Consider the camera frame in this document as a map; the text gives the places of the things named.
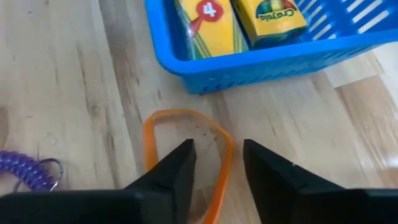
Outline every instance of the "crayola crayon box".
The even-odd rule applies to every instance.
[[[229,0],[175,0],[183,21],[190,59],[248,50]]]
[[[271,47],[300,36],[307,22],[294,0],[231,0],[251,47]]]

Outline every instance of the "wooden floor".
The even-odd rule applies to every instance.
[[[347,188],[398,186],[398,43],[325,71],[188,95],[157,63],[143,0],[0,0],[0,143],[62,160],[59,190],[120,189],[144,173],[142,122],[197,110],[235,140],[220,223],[259,223],[242,142],[251,138]],[[157,128],[164,157],[195,138],[191,220],[211,199],[222,139],[183,120]],[[2,175],[0,192],[14,179]]]

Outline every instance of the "coil keychain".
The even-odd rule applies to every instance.
[[[57,179],[54,179],[44,167],[43,164],[48,162],[58,164],[60,173]],[[26,184],[31,191],[52,191],[62,178],[63,171],[62,163],[58,159],[35,161],[25,154],[0,151],[0,172],[11,173],[19,179],[14,186],[14,192],[18,191],[21,183]]]

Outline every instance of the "orange rubber band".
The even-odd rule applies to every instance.
[[[211,201],[209,210],[207,211],[204,219],[204,224],[215,224],[220,214],[221,204],[226,191],[226,184],[228,182],[229,174],[231,173],[231,163],[233,156],[232,138],[218,124],[207,118],[205,115],[193,110],[180,109],[156,111],[144,123],[144,156],[146,170],[151,170],[158,162],[154,121],[163,116],[184,113],[194,114],[195,116],[204,119],[209,124],[214,126],[226,139],[226,154],[220,167],[220,174],[218,175],[213,200]]]

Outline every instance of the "basket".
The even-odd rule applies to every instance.
[[[156,57],[197,94],[317,72],[398,40],[398,0],[296,1],[311,21],[297,43],[187,60],[174,0],[146,0]]]

